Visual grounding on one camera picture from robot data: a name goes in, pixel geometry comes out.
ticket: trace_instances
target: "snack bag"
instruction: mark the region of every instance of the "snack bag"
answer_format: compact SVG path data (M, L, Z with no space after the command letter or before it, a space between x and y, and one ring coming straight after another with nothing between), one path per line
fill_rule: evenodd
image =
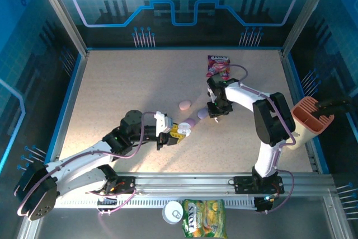
M226 56L208 55L208 73L207 77L211 77L220 72L223 80L230 78L230 59Z
M223 200L184 200L183 209L185 237L228 238Z

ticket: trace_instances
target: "enclosure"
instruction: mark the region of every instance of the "enclosure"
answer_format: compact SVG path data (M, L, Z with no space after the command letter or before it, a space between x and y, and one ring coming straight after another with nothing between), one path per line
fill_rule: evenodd
M358 0L0 5L2 238L184 238L161 210L166 201L193 196L226 199L230 238L356 238ZM251 174L260 140L251 111L237 104L218 123L197 117L210 101L208 55L246 67L247 86L281 92L290 109L307 96L352 98L354 109L335 114L322 134L282 151L279 167L294 173L295 188L277 212L256 215L232 203L237 195L225 180ZM230 68L230 77L242 76ZM179 109L183 100L191 101L188 110ZM176 146L158 151L148 143L133 158L113 163L119 175L137 177L141 195L104 217L97 199L78 194L58 200L37 221L16 214L13 188L32 161L53 162L91 147L134 109L196 123ZM163 183L168 179L178 180L174 189ZM293 185L288 175L282 179L285 189Z

